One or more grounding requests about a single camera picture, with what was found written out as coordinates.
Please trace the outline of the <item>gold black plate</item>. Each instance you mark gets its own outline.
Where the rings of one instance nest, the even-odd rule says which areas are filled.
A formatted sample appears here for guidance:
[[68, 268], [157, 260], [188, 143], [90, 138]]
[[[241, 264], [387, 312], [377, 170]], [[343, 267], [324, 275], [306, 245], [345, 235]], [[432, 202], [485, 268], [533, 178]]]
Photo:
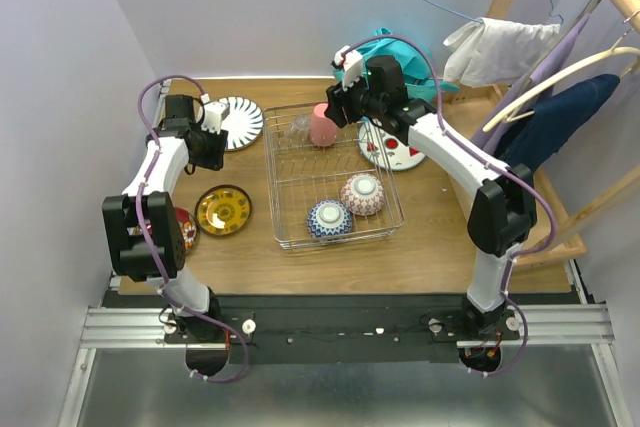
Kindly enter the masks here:
[[194, 208], [194, 218], [205, 235], [224, 237], [246, 227], [252, 208], [252, 201], [245, 190], [229, 184], [219, 185], [200, 196]]

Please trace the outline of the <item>wire dish rack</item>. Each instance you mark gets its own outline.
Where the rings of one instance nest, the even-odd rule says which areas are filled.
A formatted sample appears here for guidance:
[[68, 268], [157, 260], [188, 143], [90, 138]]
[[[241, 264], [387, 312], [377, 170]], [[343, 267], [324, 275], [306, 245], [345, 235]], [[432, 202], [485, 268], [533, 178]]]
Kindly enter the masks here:
[[[394, 233], [404, 223], [393, 171], [381, 169], [365, 159], [358, 147], [362, 122], [338, 130], [330, 147], [318, 147], [309, 139], [285, 137], [291, 121], [300, 114], [311, 118], [313, 104], [268, 108], [263, 111], [263, 138], [269, 181], [272, 224], [276, 241], [284, 249], [315, 248], [354, 242]], [[340, 199], [340, 190], [353, 175], [376, 176], [385, 192], [385, 205], [372, 216], [352, 215], [353, 228], [346, 235], [312, 238], [307, 215], [318, 202]]]

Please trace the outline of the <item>clear glass cup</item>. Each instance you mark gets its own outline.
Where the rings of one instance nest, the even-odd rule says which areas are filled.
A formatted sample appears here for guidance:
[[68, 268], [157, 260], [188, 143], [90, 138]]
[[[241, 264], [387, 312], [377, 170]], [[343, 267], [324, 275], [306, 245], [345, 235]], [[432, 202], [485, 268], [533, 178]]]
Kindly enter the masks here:
[[292, 141], [304, 143], [309, 139], [310, 130], [311, 118], [308, 115], [300, 114], [291, 121], [285, 131], [285, 137]]

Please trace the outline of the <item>pink plastic cup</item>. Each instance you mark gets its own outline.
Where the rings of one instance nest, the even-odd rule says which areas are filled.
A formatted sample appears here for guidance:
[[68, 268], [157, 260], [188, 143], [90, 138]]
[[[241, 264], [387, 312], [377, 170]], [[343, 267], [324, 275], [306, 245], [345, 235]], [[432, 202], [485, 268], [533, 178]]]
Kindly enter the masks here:
[[327, 103], [316, 104], [311, 115], [310, 138], [318, 147], [330, 147], [337, 138], [338, 127], [325, 115], [327, 107]]

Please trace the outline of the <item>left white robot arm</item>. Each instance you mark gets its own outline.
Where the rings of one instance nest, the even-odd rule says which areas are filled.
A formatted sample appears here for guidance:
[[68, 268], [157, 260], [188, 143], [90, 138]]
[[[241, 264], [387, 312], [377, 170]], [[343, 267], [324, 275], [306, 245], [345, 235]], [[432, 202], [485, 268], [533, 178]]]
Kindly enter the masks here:
[[185, 168], [222, 168], [228, 137], [222, 123], [229, 108], [206, 94], [169, 95], [164, 106], [134, 179], [102, 203], [110, 260], [117, 275], [150, 285], [166, 300], [181, 333], [209, 342], [223, 331], [220, 306], [186, 266], [171, 195]]

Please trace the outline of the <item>white blue striped plate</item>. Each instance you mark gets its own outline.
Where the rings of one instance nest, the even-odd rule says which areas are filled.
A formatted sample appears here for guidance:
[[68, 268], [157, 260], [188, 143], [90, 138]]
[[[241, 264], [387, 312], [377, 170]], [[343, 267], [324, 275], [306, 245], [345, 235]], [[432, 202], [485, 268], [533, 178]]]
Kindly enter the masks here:
[[228, 132], [226, 151], [238, 151], [254, 143], [263, 130], [262, 109], [245, 97], [223, 97], [219, 102], [229, 107], [228, 116], [222, 123], [222, 128]]

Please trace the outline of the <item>blue patterned bowl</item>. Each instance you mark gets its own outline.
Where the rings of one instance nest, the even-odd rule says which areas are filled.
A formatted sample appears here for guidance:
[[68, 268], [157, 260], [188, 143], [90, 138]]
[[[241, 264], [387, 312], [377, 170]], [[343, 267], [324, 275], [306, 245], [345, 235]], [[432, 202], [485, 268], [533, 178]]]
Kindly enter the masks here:
[[352, 231], [352, 214], [345, 204], [327, 199], [316, 203], [307, 215], [307, 230], [312, 238], [346, 235]]

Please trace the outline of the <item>white watermelon plate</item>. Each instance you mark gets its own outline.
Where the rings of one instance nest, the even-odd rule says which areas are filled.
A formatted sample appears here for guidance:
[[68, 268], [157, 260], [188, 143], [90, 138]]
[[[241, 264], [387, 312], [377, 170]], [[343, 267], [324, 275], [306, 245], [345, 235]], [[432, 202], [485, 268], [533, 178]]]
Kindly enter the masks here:
[[423, 153], [404, 145], [370, 121], [362, 122], [358, 128], [358, 147], [366, 160], [381, 169], [406, 171], [426, 159]]

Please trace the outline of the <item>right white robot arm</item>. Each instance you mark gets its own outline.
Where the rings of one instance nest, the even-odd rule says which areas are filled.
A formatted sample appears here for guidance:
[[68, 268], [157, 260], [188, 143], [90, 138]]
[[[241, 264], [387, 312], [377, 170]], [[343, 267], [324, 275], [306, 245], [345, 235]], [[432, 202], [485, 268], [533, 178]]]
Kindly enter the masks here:
[[532, 174], [510, 170], [455, 131], [429, 102], [409, 97], [400, 64], [390, 55], [364, 60], [338, 52], [341, 81], [326, 91], [326, 117], [343, 128], [362, 118], [438, 164], [472, 198], [467, 232], [476, 247], [473, 280], [458, 324], [469, 337], [493, 332], [506, 309], [512, 257], [537, 221]]

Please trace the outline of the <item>red white patterned bowl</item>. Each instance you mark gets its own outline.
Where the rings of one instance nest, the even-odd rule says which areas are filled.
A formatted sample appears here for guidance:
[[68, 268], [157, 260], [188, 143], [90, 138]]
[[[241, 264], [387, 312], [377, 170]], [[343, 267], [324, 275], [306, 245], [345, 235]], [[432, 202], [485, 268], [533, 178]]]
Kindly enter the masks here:
[[371, 174], [351, 176], [340, 190], [340, 201], [357, 216], [372, 216], [385, 205], [385, 192], [380, 180]]

